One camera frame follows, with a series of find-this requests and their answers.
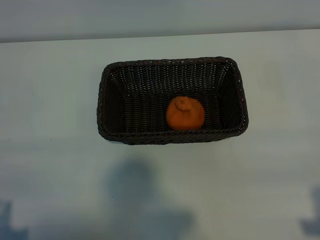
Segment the woven texture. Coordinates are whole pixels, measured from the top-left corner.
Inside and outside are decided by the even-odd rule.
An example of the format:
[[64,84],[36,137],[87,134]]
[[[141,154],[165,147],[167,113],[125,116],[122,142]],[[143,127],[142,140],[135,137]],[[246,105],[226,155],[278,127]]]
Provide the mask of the woven texture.
[[[173,131],[166,122],[177,96],[204,107],[201,129]],[[116,62],[101,78],[97,124],[102,137],[125,144],[219,141],[248,127],[248,112],[236,62],[226,57]]]

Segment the black wicker basket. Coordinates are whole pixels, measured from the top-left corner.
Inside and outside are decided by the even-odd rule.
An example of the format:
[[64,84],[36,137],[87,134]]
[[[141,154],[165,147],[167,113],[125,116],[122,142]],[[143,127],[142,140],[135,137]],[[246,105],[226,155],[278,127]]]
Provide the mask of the black wicker basket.
[[[202,129],[173,131],[166,122],[176,96],[200,101]],[[102,137],[125,144],[219,141],[241,135],[248,112],[237,63],[226,57],[116,62],[101,78],[97,124]]]

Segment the rectangular basket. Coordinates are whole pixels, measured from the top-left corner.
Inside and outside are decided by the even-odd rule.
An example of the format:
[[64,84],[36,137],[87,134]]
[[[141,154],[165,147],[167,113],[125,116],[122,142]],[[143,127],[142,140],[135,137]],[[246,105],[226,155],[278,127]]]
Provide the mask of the rectangular basket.
[[[177,96],[204,107],[201,129],[173,131],[166,109]],[[219,141],[241,135],[248,111],[237,63],[226,57],[116,62],[101,78],[97,124],[102,137],[125,144]]]

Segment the orange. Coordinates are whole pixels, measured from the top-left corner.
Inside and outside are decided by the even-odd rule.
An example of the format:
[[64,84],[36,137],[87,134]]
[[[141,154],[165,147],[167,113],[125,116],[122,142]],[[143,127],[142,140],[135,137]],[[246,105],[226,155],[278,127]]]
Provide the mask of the orange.
[[177,96],[166,110],[166,122],[172,130],[200,129],[205,122],[205,109],[197,99]]

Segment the basket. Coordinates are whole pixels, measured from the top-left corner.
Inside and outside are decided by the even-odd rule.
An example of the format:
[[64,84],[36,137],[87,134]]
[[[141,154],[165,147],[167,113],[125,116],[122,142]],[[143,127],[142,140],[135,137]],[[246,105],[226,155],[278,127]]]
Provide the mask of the basket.
[[[176,96],[203,105],[201,129],[170,129],[166,110]],[[112,63],[102,73],[97,125],[105,139],[129,145],[200,143],[241,135],[248,127],[248,111],[237,63],[226,57]]]

